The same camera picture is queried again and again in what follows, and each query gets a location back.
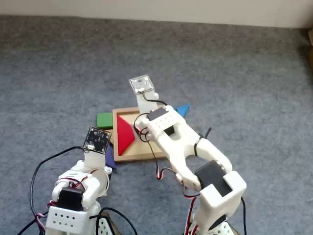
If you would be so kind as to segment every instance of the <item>green block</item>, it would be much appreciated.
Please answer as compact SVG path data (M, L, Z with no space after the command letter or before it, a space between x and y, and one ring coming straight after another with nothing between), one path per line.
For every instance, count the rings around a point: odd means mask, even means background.
M97 127L104 130L113 129L112 113L97 114Z

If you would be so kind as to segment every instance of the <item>gray carpet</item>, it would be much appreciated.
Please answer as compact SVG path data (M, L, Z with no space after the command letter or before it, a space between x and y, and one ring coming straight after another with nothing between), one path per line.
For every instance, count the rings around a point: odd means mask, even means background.
M247 182L249 234L311 235L308 48L296 29L0 17L0 233L14 235L32 219L38 162L81 145L97 113L135 106L128 79L149 74L163 100L191 104L186 120L195 130L213 127L210 140ZM40 170L39 212L58 175L82 157L72 152ZM188 160L192 170L203 163ZM181 234L189 207L173 175L155 179L154 162L119 165L100 202L124 212L141 235ZM242 233L242 206L230 222ZM26 234L38 234L36 226Z

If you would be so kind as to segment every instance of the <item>wooden puzzle board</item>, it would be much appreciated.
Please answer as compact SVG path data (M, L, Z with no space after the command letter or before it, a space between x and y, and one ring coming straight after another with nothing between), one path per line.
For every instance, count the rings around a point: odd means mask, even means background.
M118 155L118 133L117 133L117 115L120 115L130 125L133 124L136 117L139 115L138 108L122 108L113 109L113 138L114 138L114 160L116 162L137 161L153 159L153 154L147 143L136 139L122 155ZM157 158L165 157L161 149L154 143L150 142L151 147Z

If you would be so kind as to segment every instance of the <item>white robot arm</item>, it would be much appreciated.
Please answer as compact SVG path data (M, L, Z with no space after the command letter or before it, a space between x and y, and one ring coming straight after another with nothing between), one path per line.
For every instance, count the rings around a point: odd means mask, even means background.
M239 206L246 189L245 181L232 170L229 159L209 140L199 136L172 106L156 108L155 102L145 98L146 90L154 92L147 75L130 79L130 84L136 95L141 95L145 100L138 102L140 111L149 112L136 121L136 128L147 129L147 138L162 149L176 173L177 180L200 193L200 205L193 215L193 232L206 235L217 227L222 227L222 223L232 216ZM155 104L155 109L148 111L150 103ZM193 173L185 161L185 158L191 155L209 162ZM228 225L223 224L223 227L229 230Z
M85 140L84 161L78 161L71 170L59 176L52 192L52 204L45 225L46 235L92 235L96 229L112 234L106 219L97 228L96 219L101 210L96 201L106 195L110 167L105 166L105 150L110 133L91 127Z

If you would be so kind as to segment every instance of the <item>blue triangle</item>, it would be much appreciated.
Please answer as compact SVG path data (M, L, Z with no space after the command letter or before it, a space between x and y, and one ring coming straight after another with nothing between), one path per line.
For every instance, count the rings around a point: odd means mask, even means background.
M116 169L116 164L113 155L113 146L110 143L106 151L106 165L111 167L112 169Z
M189 107L190 107L190 104L185 104L185 105L176 107L175 110L184 118L189 110Z

